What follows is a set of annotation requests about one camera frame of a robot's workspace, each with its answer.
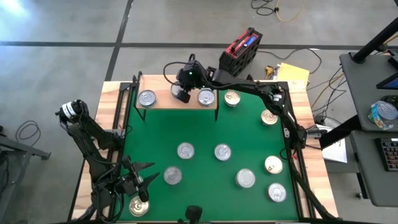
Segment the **green table surface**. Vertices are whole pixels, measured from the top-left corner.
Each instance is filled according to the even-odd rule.
[[[134,217],[129,211],[132,197],[125,196],[119,221],[171,221],[185,219],[185,209],[198,205],[203,209],[202,221],[268,221],[297,220],[297,209],[287,161],[280,174],[269,174],[264,168],[268,156],[279,157],[284,147],[280,121],[273,126],[261,124],[265,106],[260,98],[241,93],[235,108],[224,103],[220,92],[218,121],[213,110],[147,110],[143,122],[136,110],[131,110],[129,125],[132,131],[126,137],[124,154],[136,162],[155,162],[140,171],[147,177],[160,175],[149,186],[149,211]],[[177,155],[177,146],[189,142],[195,148],[192,159]],[[221,162],[214,155],[217,144],[228,144],[232,156]],[[165,182],[164,170],[177,166],[182,180],[177,185]],[[254,172],[256,183],[250,189],[236,185],[240,169]],[[281,203],[271,201],[267,188],[272,183],[282,184],[287,198]]]

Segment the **red battery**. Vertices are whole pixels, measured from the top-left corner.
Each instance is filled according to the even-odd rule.
[[[238,76],[256,56],[262,34],[249,27],[220,57],[219,69]]]

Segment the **yellow cable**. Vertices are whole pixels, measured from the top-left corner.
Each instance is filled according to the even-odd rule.
[[[339,75],[338,77],[332,79],[332,81],[330,82],[330,84],[333,84],[334,82],[336,82],[336,81],[337,81],[339,78],[341,78],[343,75],[344,75],[344,73],[341,74],[341,75]],[[317,101],[318,101],[319,98],[322,96],[323,92],[324,92],[325,90],[327,90],[327,88],[329,88],[329,86],[326,86],[326,87],[321,91],[321,93],[319,93],[319,95],[318,95],[318,97],[316,98],[315,102],[313,102],[313,104],[311,105],[311,108],[313,108],[313,107],[315,106],[315,103],[317,103]]]
[[[390,39],[386,40],[383,44],[388,44],[390,41],[394,40],[397,37],[398,37],[398,34],[393,36],[393,37],[391,37]]]
[[[277,0],[277,2],[276,2],[276,7],[275,7],[275,8],[277,8],[278,5],[279,5],[279,0]],[[290,20],[283,20],[282,18],[280,18],[278,11],[276,11],[276,16],[277,16],[278,19],[279,19],[280,21],[282,21],[282,22],[291,22],[291,21],[295,20],[295,19],[301,14],[301,12],[303,11],[303,8],[304,8],[304,7],[305,7],[305,0],[303,0],[303,4],[302,4],[302,7],[300,8],[300,12],[298,12],[297,15],[295,15],[295,16],[294,16],[293,18],[291,18]]]

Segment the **concrete floor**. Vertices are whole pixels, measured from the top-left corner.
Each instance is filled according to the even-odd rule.
[[[126,4],[127,0],[0,0],[0,41],[115,42]],[[298,11],[300,1],[281,1],[280,7],[281,16],[289,17]],[[338,56],[348,52],[345,46],[365,44],[397,13],[393,0],[307,0],[296,21],[280,23],[275,15],[256,15],[249,0],[135,0],[123,42],[227,44],[252,26],[264,34],[262,44],[336,46],[338,50],[317,50],[323,63],[310,76],[311,87],[336,72]],[[130,80],[139,70],[159,74],[166,63],[185,61],[190,53],[196,53],[205,66],[217,67],[222,51],[121,48],[111,79]],[[291,50],[270,51],[285,56]],[[112,53],[112,47],[0,46],[0,124],[13,136],[25,120],[36,120],[42,137],[35,146],[52,153],[48,161],[31,160],[8,220],[53,223],[67,219],[82,157],[72,138],[59,127],[54,112],[61,104],[79,98],[95,115]],[[264,78],[264,67],[280,62],[258,53],[242,76],[250,73]],[[318,59],[303,50],[286,62],[313,70]],[[177,70],[178,66],[169,67],[168,73]],[[311,103],[321,90],[308,92]],[[328,92],[314,108],[323,104]],[[340,121],[354,114],[349,92],[328,110],[328,116]],[[359,190],[354,175],[330,174],[330,181],[340,217],[345,220],[394,223],[398,219],[396,208],[377,208],[368,200],[354,198]]]

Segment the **keyboard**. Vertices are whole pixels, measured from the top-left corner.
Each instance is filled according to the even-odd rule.
[[[398,138],[377,138],[374,141],[385,170],[398,171]]]

